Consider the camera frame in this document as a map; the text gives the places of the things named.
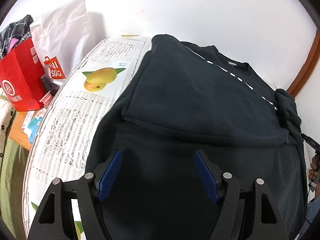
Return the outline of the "person's right hand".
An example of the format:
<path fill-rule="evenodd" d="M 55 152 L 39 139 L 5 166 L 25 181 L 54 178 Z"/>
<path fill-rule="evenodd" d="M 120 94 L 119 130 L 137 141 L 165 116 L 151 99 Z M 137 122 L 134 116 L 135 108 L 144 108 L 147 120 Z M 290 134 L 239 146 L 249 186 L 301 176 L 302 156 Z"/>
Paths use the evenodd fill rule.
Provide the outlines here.
<path fill-rule="evenodd" d="M 319 168 L 317 168 L 317 164 L 319 163 L 319 155 L 315 155 L 312 158 L 312 162 L 310 164 L 310 170 L 308 174 L 308 179 L 313 180 L 319 174 Z M 317 182 L 317 186 L 315 188 L 315 199 L 319 197 L 319 181 Z"/>

